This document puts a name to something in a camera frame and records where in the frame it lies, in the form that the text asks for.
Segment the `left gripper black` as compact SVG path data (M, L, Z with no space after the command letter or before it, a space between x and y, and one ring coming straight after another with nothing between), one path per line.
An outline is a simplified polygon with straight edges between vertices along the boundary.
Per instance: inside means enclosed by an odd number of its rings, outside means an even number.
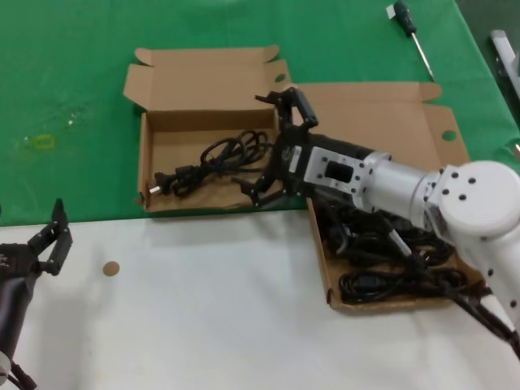
M29 241L28 244L1 244L1 281L46 272L56 276L72 247L72 234L63 200L54 204L51 220ZM47 261L39 262L35 251L44 251L54 244Z

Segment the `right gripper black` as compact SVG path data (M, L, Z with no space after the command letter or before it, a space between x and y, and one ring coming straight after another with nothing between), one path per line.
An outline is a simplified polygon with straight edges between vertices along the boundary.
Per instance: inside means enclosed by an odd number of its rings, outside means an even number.
M298 88L270 91L266 96L256 95L255 99L276 108L281 132L295 128L306 134L318 125L314 110ZM294 123L293 108L301 116L299 125ZM352 202L367 186L368 156L369 150L361 146L310 134L305 141L285 146L281 162L271 160L254 183L239 178L233 178L232 182L240 186L240 191L257 209L277 206L293 194Z

